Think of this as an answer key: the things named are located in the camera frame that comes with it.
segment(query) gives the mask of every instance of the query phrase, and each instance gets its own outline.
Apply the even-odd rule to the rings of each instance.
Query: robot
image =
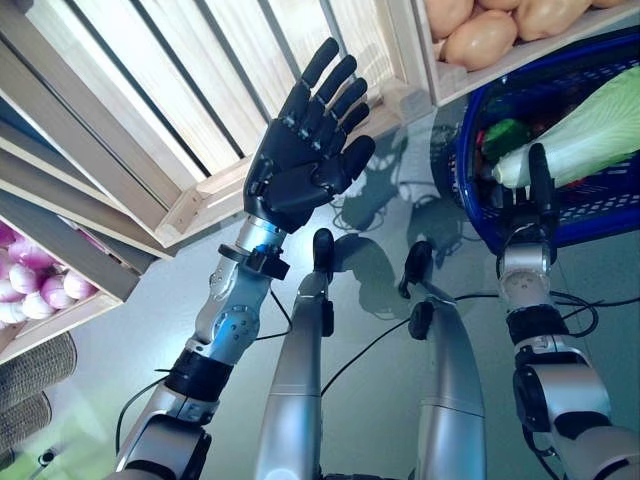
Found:
[[[257,337],[272,279],[285,278],[289,266],[280,254],[286,235],[303,226],[314,208],[344,192],[375,149],[367,136],[345,147],[369,113],[360,101],[366,82],[357,78],[343,87],[356,70],[352,56],[344,57],[311,95],[337,53],[337,43],[328,39],[270,123],[244,187],[249,216],[235,243],[220,246],[195,332],[138,417],[108,479],[200,478],[211,444],[203,426],[211,422],[234,365]],[[532,152],[532,161],[545,164],[539,150]],[[549,296],[555,220],[553,186],[543,180],[535,191],[537,210],[512,217],[513,235],[500,260],[516,348],[518,413],[531,435],[549,437],[570,480],[637,479],[638,438],[610,425],[606,390],[584,354],[566,345],[566,326]],[[314,271],[300,285],[269,394],[255,479],[377,478],[323,476],[319,467],[320,345],[333,331],[332,251],[328,230],[317,232]],[[427,289],[409,325],[414,338],[430,342],[436,360],[428,372],[432,381],[422,402],[412,475],[415,480],[479,480],[486,478],[480,380],[455,301],[423,278],[429,260],[426,245],[412,248],[401,285],[405,295],[408,283]]]

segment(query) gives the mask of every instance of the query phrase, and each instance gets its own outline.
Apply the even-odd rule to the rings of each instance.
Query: robotic arm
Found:
[[[557,224],[544,148],[529,153],[532,197],[514,209],[499,279],[515,345],[513,388],[525,439],[538,456],[557,455],[569,480],[640,478],[637,433],[611,425],[607,390],[586,355],[568,345],[569,331],[550,296]],[[533,434],[551,448],[535,447]]]
[[[195,332],[127,436],[109,479],[200,477],[211,444],[203,426],[213,418],[233,366],[256,339],[271,280],[287,273],[289,266],[280,259],[286,234],[304,225],[315,207],[344,192],[373,155],[375,144],[367,136],[343,149],[369,113],[359,103],[366,82],[356,79],[332,102],[356,69],[352,56],[343,58],[311,96],[337,53],[335,40],[324,42],[271,121],[245,182],[249,217],[235,244],[220,246]]]

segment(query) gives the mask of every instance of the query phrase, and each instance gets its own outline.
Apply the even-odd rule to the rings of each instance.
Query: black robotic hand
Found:
[[[365,103],[347,114],[367,90],[364,79],[355,80],[329,105],[355,72],[351,55],[311,97],[311,88],[337,53],[337,42],[329,38],[314,54],[269,124],[244,184],[245,211],[288,233],[307,223],[314,208],[344,192],[375,150],[373,139],[364,135],[343,150],[347,135],[369,114]]]

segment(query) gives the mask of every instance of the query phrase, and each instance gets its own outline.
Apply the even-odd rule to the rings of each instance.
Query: blue basket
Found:
[[[456,146],[455,184],[469,219],[498,254],[506,238],[500,210],[481,199],[473,160],[480,130],[505,118],[557,114],[586,99],[618,73],[640,64],[640,32],[627,29],[571,45],[476,90]],[[579,184],[558,189],[558,247],[640,226],[640,153]]]

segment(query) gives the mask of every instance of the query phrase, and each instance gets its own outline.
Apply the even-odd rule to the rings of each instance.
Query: green vegetable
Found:
[[[528,125],[513,118],[505,118],[487,129],[480,151],[487,162],[494,166],[500,157],[521,147],[529,140],[531,140],[531,128]]]
[[[535,142],[544,145],[556,187],[613,165],[640,149],[640,67],[596,90]],[[527,144],[500,159],[493,176],[508,188],[529,185]]]

